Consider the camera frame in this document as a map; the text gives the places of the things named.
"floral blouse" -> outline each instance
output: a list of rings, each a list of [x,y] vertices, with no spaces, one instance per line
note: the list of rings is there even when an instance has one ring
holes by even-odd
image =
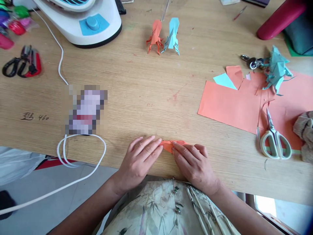
[[[149,181],[127,200],[112,210],[102,235],[240,234],[203,192],[181,181]]]

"red pen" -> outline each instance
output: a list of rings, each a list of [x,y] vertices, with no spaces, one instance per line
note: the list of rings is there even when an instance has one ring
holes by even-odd
[[[241,15],[241,13],[243,13],[243,11],[246,9],[246,7],[247,7],[247,6],[245,6],[245,7],[241,10],[241,12],[234,18],[234,20],[236,20],[236,19]]]

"light blue paper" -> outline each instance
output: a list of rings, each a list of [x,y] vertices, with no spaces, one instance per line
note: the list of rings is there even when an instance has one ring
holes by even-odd
[[[284,81],[284,76],[292,77],[292,73],[286,67],[286,63],[289,63],[285,57],[283,57],[278,48],[273,45],[273,49],[271,52],[271,57],[269,58],[269,64],[264,64],[264,66],[269,67],[269,73],[265,74],[267,76],[267,86],[263,88],[263,90],[274,86],[276,94],[279,94],[279,88]]]
[[[229,87],[229,88],[237,90],[237,88],[232,83],[231,79],[229,78],[229,76],[226,73],[218,75],[218,76],[214,77],[213,79],[217,84],[219,84],[221,86],[225,86],[225,87]]]
[[[176,52],[179,55],[178,40],[176,38],[178,27],[179,27],[178,18],[172,18],[170,21],[170,35],[167,37],[166,42],[164,44],[164,50],[161,53],[163,53],[167,48],[169,49],[175,48]]]

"person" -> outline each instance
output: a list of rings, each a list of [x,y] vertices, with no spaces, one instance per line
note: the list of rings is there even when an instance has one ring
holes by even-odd
[[[190,184],[144,180],[163,149],[154,138],[132,141],[119,170],[49,235],[96,234],[111,209],[103,235],[281,234],[216,176],[202,145],[173,143]]]

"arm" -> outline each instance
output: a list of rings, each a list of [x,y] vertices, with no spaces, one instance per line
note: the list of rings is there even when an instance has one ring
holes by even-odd
[[[131,142],[120,169],[49,235],[91,234],[121,197],[143,181],[161,154],[161,139],[153,139],[140,137]]]
[[[173,155],[182,174],[212,200],[242,235],[281,234],[220,181],[204,146],[174,143]]]

